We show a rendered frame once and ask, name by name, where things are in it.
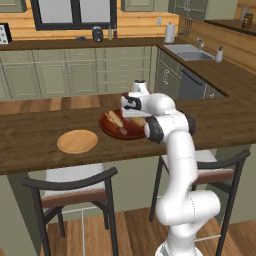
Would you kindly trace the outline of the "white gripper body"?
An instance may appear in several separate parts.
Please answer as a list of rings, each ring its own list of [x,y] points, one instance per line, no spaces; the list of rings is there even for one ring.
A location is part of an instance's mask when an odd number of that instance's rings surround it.
[[[136,109],[125,109],[121,108],[121,113],[124,118],[133,118],[133,117],[150,117],[150,114],[136,110]]]

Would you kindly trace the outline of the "round wooden plate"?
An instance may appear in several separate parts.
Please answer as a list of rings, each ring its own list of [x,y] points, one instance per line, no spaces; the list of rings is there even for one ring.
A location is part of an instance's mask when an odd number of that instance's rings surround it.
[[[98,143],[97,135],[89,130],[72,130],[61,135],[58,148],[68,154],[81,154],[90,151]]]

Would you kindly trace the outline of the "black chair with brown seat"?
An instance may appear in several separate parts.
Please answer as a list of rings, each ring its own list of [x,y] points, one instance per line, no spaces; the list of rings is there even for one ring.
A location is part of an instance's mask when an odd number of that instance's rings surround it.
[[[119,256],[111,182],[117,173],[116,167],[105,170],[102,164],[91,164],[47,170],[45,181],[29,177],[22,181],[23,186],[31,189],[45,256],[52,256],[46,225],[58,216],[64,237],[63,207],[85,202],[102,210],[105,229],[111,233],[113,256]]]
[[[195,246],[196,233],[221,208],[214,192],[196,189],[208,183],[229,194],[216,251],[216,256],[221,256],[242,168],[249,155],[250,151],[244,150],[220,162],[207,150],[159,157],[154,188],[159,188],[163,170],[168,172],[169,184],[163,196],[153,193],[149,217],[157,218],[169,230],[155,256],[203,256]]]

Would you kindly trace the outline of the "white soap dispenser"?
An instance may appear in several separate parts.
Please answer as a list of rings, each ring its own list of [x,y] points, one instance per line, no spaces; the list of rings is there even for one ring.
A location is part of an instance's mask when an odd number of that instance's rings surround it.
[[[222,61],[222,58],[223,58],[223,47],[219,46],[219,48],[216,52],[215,61],[217,63],[220,63]]]

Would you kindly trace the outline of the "steel sink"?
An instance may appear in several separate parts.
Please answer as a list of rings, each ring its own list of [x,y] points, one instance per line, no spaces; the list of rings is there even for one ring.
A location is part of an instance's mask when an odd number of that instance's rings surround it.
[[[191,44],[165,45],[165,48],[185,61],[214,60],[215,57]]]

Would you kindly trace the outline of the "white paper towel roll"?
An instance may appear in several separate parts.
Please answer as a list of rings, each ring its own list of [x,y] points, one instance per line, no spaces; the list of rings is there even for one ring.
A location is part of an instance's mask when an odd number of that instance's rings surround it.
[[[173,43],[174,42],[175,30],[176,30],[176,26],[174,24],[172,24],[171,22],[169,22],[166,25],[165,39],[164,39],[165,43]]]

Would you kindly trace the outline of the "dark grey coffee machine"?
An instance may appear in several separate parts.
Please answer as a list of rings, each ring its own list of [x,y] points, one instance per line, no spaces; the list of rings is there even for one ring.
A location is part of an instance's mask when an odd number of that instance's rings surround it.
[[[95,42],[102,42],[103,41],[103,30],[99,26],[94,26],[92,28],[92,37]]]

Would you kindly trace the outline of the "dark grey dishwasher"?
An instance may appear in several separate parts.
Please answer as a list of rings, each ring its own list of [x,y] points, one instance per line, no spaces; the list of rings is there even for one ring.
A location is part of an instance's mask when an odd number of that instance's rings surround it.
[[[182,68],[181,74],[179,99],[202,99],[206,89],[206,82],[185,67]]]

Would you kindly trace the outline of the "green glass-door wall cupboard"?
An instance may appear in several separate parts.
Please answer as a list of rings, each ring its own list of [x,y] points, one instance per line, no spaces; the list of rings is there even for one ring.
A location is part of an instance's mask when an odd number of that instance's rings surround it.
[[[168,11],[194,20],[232,20],[238,0],[169,0]]]

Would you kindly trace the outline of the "green base cupboard run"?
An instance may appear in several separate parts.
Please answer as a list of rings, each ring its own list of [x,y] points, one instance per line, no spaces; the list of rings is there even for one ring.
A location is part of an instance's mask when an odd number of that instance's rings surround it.
[[[115,94],[154,87],[154,46],[0,52],[0,101]]]

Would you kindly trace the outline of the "black-framed window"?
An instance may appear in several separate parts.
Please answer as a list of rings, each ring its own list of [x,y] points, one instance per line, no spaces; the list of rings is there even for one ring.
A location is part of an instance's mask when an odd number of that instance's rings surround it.
[[[117,26],[117,0],[30,0],[37,30]]]

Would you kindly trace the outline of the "long tan bun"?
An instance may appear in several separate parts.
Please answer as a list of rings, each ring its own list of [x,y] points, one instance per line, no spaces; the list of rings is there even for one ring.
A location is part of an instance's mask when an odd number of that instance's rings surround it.
[[[118,127],[123,128],[122,120],[116,115],[116,113],[112,110],[108,112],[110,118],[118,125]]]

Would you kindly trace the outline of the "small green corner cupboard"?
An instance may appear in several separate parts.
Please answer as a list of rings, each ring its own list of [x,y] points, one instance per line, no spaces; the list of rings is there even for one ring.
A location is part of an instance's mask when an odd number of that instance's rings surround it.
[[[216,89],[211,87],[210,85],[206,85],[204,98],[221,98],[223,94],[218,92]]]

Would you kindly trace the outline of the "green cupboards beside dishwasher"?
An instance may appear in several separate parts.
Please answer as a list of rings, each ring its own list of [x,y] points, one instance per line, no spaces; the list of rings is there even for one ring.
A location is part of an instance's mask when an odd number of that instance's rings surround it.
[[[158,50],[155,91],[177,99],[181,82],[181,64]]]

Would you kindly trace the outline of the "white toaster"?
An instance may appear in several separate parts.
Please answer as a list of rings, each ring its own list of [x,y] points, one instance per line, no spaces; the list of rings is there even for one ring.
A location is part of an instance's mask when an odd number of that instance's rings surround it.
[[[9,25],[0,23],[0,44],[9,44],[12,41]]]

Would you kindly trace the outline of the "hanging utensil rack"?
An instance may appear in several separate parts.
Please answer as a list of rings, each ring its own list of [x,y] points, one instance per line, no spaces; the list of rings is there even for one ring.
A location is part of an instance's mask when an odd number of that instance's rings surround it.
[[[193,19],[186,17],[185,21],[184,21],[184,36],[185,37],[188,37],[190,35],[192,26],[193,26]]]

